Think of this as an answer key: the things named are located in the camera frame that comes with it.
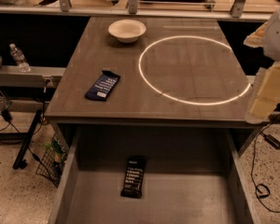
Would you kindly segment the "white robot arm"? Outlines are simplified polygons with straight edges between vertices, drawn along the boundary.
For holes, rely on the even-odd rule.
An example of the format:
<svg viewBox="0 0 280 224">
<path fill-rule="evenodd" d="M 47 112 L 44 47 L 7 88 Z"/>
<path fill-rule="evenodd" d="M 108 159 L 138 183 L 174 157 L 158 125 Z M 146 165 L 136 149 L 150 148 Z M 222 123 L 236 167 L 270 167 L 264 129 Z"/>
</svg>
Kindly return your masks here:
<svg viewBox="0 0 280 224">
<path fill-rule="evenodd" d="M 257 124 L 268 119 L 280 104 L 280 8 L 244 41 L 251 48 L 263 48 L 273 59 L 268 69 L 260 68 L 252 85 L 245 120 Z"/>
</svg>

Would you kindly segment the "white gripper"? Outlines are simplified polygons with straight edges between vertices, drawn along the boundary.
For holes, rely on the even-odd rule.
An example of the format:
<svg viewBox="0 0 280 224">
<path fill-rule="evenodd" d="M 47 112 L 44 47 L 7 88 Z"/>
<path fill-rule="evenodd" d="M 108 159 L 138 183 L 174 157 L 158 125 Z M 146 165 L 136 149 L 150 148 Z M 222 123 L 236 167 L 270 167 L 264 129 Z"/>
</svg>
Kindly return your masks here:
<svg viewBox="0 0 280 224">
<path fill-rule="evenodd" d="M 245 120 L 251 124 L 266 121 L 280 104 L 280 62 L 268 68 L 260 68 L 252 87 Z"/>
</svg>

